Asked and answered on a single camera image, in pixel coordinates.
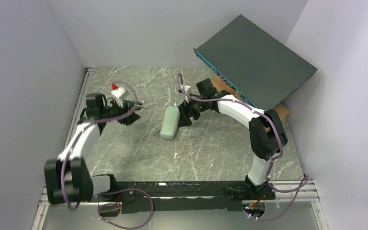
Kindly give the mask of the mint green umbrella case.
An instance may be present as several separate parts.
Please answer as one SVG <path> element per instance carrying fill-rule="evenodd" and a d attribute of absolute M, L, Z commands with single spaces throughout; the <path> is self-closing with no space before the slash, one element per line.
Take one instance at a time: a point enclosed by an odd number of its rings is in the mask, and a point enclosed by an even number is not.
<path fill-rule="evenodd" d="M 180 120 L 180 111 L 177 106 L 168 106 L 164 113 L 163 123 L 160 130 L 160 136 L 165 140 L 175 138 L 178 123 Z"/>

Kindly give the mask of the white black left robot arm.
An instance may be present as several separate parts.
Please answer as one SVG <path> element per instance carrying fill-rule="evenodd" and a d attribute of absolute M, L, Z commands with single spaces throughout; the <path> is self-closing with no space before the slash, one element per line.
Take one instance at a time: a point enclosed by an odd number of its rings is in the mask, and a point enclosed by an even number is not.
<path fill-rule="evenodd" d="M 85 158 L 107 123 L 117 121 L 128 126 L 140 119 L 135 112 L 141 105 L 137 100 L 91 93 L 86 95 L 85 102 L 74 136 L 56 159 L 47 160 L 44 165 L 47 198 L 52 205 L 90 202 L 96 195 L 109 200 L 117 189 L 115 177 L 112 174 L 92 176 Z"/>

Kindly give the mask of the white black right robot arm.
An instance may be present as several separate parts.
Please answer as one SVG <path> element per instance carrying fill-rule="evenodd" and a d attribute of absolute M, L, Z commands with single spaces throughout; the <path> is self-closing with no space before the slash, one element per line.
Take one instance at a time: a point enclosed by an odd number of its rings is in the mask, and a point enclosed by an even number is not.
<path fill-rule="evenodd" d="M 179 92 L 185 100 L 178 106 L 180 116 L 178 127 L 188 127 L 206 110 L 227 115 L 248 128 L 250 145 L 254 160 L 245 178 L 246 191 L 258 193 L 268 186 L 268 176 L 272 163 L 281 156 L 288 138 L 278 113 L 274 109 L 267 111 L 254 108 L 228 91 L 217 91 L 210 79 L 197 83 L 199 95 L 188 93 L 190 87 L 184 84 L 181 74 L 176 77 Z"/>

